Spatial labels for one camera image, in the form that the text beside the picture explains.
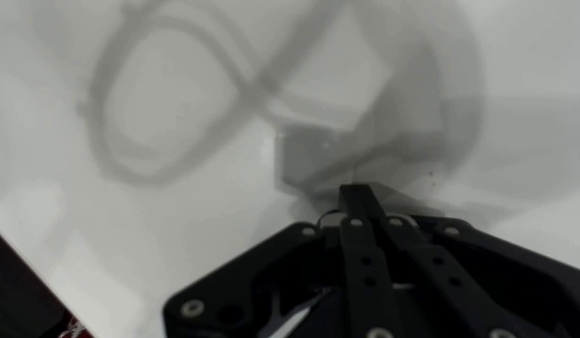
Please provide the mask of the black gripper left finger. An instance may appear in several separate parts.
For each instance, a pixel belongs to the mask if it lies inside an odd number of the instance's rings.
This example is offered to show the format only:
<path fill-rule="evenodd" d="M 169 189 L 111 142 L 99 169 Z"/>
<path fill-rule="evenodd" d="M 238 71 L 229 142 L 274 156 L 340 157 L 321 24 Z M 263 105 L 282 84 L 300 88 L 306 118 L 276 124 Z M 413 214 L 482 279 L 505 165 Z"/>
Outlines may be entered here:
<path fill-rule="evenodd" d="M 411 278 L 469 338 L 541 338 L 541 328 L 499 306 L 439 244 L 432 244 L 411 216 L 390 214 L 383 231 Z"/>

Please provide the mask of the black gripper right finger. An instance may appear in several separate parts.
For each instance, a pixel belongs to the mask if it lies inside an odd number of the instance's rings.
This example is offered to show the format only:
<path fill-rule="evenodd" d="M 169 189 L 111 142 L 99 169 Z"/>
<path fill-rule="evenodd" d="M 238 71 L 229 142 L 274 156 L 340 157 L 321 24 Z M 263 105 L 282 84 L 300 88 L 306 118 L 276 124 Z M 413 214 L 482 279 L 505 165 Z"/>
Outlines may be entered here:
<path fill-rule="evenodd" d="M 351 338 L 405 338 L 385 251 L 375 234 L 385 212 L 364 184 L 340 187 L 340 225 Z"/>

